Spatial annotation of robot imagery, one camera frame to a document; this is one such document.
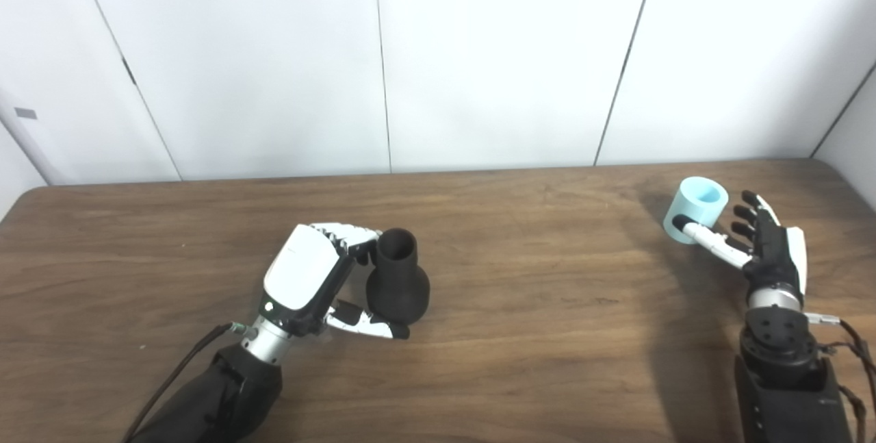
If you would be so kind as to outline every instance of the connector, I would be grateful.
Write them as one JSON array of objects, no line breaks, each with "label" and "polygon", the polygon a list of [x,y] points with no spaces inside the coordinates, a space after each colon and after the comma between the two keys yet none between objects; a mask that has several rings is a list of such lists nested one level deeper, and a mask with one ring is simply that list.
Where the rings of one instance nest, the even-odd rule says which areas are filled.
[{"label": "connector", "polygon": [[821,313],[803,313],[810,321],[810,325],[839,325],[839,317],[822,315]]}]

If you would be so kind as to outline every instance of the black fingertip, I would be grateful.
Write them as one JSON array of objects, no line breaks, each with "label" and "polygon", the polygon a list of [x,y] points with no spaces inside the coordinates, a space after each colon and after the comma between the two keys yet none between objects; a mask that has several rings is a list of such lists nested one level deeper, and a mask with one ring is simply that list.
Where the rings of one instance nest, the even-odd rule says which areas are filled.
[{"label": "black fingertip", "polygon": [[754,208],[760,207],[760,200],[758,200],[758,194],[753,191],[743,190],[742,191],[742,201],[748,203],[748,205],[753,206]]},{"label": "black fingertip", "polygon": [[750,207],[744,205],[733,205],[733,215],[737,216],[738,218],[744,218],[746,221],[748,221],[748,224],[754,224],[754,222],[757,221],[758,218],[757,214],[754,213],[754,211]]},{"label": "black fingertip", "polygon": [[691,222],[696,222],[694,219],[689,218],[684,214],[678,214],[672,218],[672,225],[675,225],[675,228],[679,231],[684,231],[685,225],[690,224]]},{"label": "black fingertip", "polygon": [[733,233],[745,236],[746,238],[749,238],[749,240],[754,239],[754,230],[751,228],[751,225],[743,224],[742,222],[734,222],[730,225],[730,229]]},{"label": "black fingertip", "polygon": [[347,325],[355,325],[359,322],[359,319],[362,318],[362,311],[363,310],[360,306],[338,299],[337,308],[335,308],[335,312],[332,313],[332,316]]},{"label": "black fingertip", "polygon": [[399,340],[408,340],[411,337],[411,329],[407,327],[407,325],[399,325],[391,322],[389,325],[389,331],[392,332],[392,337],[394,339]]}]

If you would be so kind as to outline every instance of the robot finger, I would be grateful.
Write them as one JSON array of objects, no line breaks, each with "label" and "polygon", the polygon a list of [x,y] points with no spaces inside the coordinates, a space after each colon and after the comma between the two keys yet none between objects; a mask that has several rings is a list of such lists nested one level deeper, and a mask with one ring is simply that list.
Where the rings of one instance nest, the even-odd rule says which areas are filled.
[{"label": "robot finger", "polygon": [[744,190],[742,192],[742,200],[754,208],[754,211],[757,213],[758,222],[766,219],[766,221],[772,220],[773,224],[780,225],[779,218],[775,215],[773,207],[759,194],[750,190]]},{"label": "robot finger", "polygon": [[735,205],[733,206],[733,215],[738,218],[745,219],[750,225],[755,225],[758,221],[757,212],[754,212],[751,207],[747,207],[744,205]]},{"label": "robot finger", "polygon": [[742,222],[734,222],[730,225],[730,230],[754,243],[754,236],[757,233],[751,225]]},{"label": "robot finger", "polygon": [[411,331],[406,325],[394,324],[353,303],[338,300],[337,306],[332,306],[328,310],[326,325],[329,327],[386,339],[406,340],[411,336]]}]

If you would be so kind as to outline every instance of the white wall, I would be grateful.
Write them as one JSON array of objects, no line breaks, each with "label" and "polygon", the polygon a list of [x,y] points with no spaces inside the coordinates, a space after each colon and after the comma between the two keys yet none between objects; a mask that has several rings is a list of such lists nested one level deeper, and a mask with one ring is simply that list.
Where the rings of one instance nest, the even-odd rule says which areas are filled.
[{"label": "white wall", "polygon": [[49,183],[178,179],[94,0],[0,0],[0,116]]},{"label": "white wall", "polygon": [[22,193],[45,184],[6,128],[0,125],[0,220]]},{"label": "white wall", "polygon": [[49,183],[805,157],[876,60],[876,0],[97,1],[145,103],[94,0],[0,0]]},{"label": "white wall", "polygon": [[876,75],[858,91],[816,158],[834,166],[876,210]]},{"label": "white wall", "polygon": [[642,0],[381,0],[394,171],[591,165]]},{"label": "white wall", "polygon": [[807,157],[874,36],[876,0],[647,0],[598,163]]},{"label": "white wall", "polygon": [[376,0],[98,0],[184,179],[389,171]]}]

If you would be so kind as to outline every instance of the silver metal cylinder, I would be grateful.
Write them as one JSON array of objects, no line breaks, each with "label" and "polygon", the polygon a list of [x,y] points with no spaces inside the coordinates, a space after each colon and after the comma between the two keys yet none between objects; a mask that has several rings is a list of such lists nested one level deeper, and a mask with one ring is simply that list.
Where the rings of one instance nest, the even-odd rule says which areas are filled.
[{"label": "silver metal cylinder", "polygon": [[772,306],[779,308],[793,309],[795,312],[800,311],[800,301],[789,290],[776,287],[764,287],[763,289],[755,290],[748,297],[748,309],[754,308],[770,308]]},{"label": "silver metal cylinder", "polygon": [[256,319],[253,329],[257,333],[255,339],[243,339],[240,345],[261,362],[273,365],[281,363],[292,346],[292,335],[261,316]]}]

